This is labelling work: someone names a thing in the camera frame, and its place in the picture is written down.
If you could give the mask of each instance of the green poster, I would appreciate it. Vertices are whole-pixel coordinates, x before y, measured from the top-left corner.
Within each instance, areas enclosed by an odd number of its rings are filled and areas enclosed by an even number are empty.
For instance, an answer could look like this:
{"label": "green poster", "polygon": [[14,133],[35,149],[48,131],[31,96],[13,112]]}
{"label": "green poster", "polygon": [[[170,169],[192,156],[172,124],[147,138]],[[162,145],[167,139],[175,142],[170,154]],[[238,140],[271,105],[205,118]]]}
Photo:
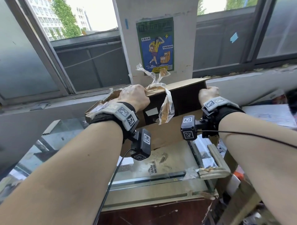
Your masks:
{"label": "green poster", "polygon": [[173,17],[136,23],[143,68],[174,70]]}

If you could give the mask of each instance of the yellow banner on poster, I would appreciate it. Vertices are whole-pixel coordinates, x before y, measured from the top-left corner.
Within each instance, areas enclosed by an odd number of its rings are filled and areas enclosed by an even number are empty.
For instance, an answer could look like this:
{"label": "yellow banner on poster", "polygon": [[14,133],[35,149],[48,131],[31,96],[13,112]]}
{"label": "yellow banner on poster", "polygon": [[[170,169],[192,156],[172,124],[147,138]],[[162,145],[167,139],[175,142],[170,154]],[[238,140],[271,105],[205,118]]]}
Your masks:
{"label": "yellow banner on poster", "polygon": [[161,67],[155,67],[153,68],[152,72],[154,73],[159,73],[160,69],[166,68],[166,70],[168,71],[168,66],[161,66]]}

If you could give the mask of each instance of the hand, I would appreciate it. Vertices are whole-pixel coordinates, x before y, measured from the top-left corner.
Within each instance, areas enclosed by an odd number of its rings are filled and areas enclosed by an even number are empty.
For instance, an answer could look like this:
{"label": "hand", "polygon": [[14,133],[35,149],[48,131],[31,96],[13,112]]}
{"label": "hand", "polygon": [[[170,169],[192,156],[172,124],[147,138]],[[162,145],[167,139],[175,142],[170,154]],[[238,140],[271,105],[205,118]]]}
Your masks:
{"label": "hand", "polygon": [[131,104],[136,112],[143,110],[150,103],[149,98],[146,97],[146,94],[144,93],[144,87],[140,84],[130,85],[129,87],[124,88],[117,101]]}
{"label": "hand", "polygon": [[203,103],[207,102],[209,99],[220,96],[219,88],[217,87],[207,87],[207,89],[201,89],[199,91],[199,102],[203,107]]}

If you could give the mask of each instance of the forearm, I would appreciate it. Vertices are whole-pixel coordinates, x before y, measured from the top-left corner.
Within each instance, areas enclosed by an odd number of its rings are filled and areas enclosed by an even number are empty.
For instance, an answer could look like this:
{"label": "forearm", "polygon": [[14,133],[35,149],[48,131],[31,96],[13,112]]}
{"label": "forearm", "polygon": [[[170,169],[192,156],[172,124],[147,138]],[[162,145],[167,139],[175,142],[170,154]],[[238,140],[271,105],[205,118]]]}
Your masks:
{"label": "forearm", "polygon": [[[219,130],[259,134],[297,145],[296,131],[241,112],[225,116]],[[297,150],[263,138],[219,133],[263,202],[283,225],[297,220]]]}
{"label": "forearm", "polygon": [[92,224],[122,141],[116,122],[91,124],[4,201],[1,224]]}

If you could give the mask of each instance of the building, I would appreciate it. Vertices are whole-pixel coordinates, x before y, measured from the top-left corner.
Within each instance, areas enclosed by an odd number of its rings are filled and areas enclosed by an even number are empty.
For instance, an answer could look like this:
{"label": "building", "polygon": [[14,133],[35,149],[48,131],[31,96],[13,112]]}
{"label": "building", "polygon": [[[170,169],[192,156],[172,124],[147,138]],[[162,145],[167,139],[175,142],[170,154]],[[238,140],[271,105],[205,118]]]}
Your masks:
{"label": "building", "polygon": [[[32,12],[38,18],[50,41],[65,38],[63,25],[58,16],[51,9],[52,0],[27,0],[27,2],[32,6]],[[76,7],[71,0],[68,0],[67,3],[71,7],[71,11],[76,18],[79,28],[82,30],[91,30],[84,8]]]}

